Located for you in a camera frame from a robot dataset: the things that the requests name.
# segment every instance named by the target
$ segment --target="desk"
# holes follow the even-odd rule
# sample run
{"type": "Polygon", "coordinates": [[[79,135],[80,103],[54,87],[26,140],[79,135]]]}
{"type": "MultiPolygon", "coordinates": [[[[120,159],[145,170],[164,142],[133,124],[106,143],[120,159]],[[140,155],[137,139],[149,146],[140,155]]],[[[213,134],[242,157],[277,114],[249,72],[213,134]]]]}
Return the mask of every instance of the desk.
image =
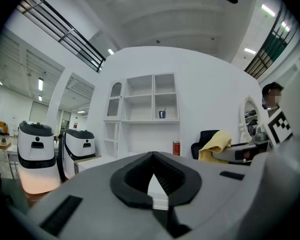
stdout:
{"type": "Polygon", "coordinates": [[[7,153],[6,150],[11,146],[11,140],[7,140],[5,144],[1,143],[0,140],[0,150],[3,150],[4,160],[7,161],[7,153]]]}
{"type": "Polygon", "coordinates": [[[7,153],[7,156],[8,156],[8,163],[9,163],[12,178],[15,179],[15,176],[14,176],[14,173],[12,171],[11,165],[14,165],[14,167],[15,167],[16,177],[20,178],[19,172],[18,172],[18,169],[17,169],[17,164],[19,162],[17,146],[16,145],[11,145],[10,147],[8,147],[6,149],[6,153],[7,153]]]}

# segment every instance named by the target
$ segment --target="man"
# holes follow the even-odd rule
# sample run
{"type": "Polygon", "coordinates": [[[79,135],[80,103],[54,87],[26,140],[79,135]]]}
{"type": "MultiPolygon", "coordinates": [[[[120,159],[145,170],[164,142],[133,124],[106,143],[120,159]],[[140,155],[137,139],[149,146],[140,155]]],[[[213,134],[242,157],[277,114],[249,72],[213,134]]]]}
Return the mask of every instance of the man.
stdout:
{"type": "Polygon", "coordinates": [[[271,117],[279,108],[279,101],[281,98],[281,91],[284,88],[276,83],[272,82],[267,84],[262,89],[262,97],[263,97],[263,104],[265,108],[268,109],[268,115],[271,117]]]}

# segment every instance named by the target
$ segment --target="black railing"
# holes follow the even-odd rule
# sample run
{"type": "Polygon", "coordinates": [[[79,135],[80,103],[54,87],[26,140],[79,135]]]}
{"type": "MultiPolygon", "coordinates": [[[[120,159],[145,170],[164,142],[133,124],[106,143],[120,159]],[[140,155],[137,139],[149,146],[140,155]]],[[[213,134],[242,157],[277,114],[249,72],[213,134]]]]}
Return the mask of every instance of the black railing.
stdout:
{"type": "Polygon", "coordinates": [[[287,7],[281,4],[269,35],[244,71],[258,79],[284,51],[297,30],[296,19],[287,7]]]}
{"type": "Polygon", "coordinates": [[[106,58],[45,0],[21,0],[17,9],[96,72],[106,58]]]}

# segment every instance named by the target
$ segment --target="shelving unit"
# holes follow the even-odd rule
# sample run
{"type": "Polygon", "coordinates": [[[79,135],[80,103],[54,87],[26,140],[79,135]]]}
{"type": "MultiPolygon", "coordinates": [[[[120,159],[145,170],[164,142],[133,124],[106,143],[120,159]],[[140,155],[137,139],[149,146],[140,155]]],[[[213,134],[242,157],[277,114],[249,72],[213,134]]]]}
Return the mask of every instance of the shelving unit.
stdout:
{"type": "Polygon", "coordinates": [[[110,89],[104,120],[104,153],[115,159],[148,151],[172,153],[173,141],[180,142],[174,74],[123,79],[113,82],[110,89]],[[163,110],[165,118],[159,118],[159,111],[163,110]]]}
{"type": "Polygon", "coordinates": [[[118,142],[119,142],[119,129],[120,122],[118,121],[106,121],[104,122],[104,147],[105,152],[109,156],[117,158],[118,155],[118,142]]]}
{"type": "Polygon", "coordinates": [[[176,93],[174,74],[157,74],[154,76],[154,94],[176,93]]]}
{"type": "Polygon", "coordinates": [[[152,94],[135,95],[123,99],[122,119],[126,121],[152,120],[152,94]]]}
{"type": "Polygon", "coordinates": [[[124,97],[152,95],[153,76],[145,75],[129,78],[126,81],[124,97]]]}
{"type": "Polygon", "coordinates": [[[154,96],[154,119],[156,120],[178,120],[179,109],[176,93],[163,93],[154,96]],[[165,111],[165,118],[159,117],[159,112],[165,111]]]}

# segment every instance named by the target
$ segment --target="round mirror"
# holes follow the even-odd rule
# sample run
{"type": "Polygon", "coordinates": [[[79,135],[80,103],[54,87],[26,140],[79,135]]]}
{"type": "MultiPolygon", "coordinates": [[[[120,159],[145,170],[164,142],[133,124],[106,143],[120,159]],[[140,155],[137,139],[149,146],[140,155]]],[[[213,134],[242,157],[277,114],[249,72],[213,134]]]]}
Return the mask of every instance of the round mirror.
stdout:
{"type": "Polygon", "coordinates": [[[247,130],[250,136],[252,136],[258,125],[258,114],[255,106],[250,101],[245,103],[244,119],[247,130]]]}

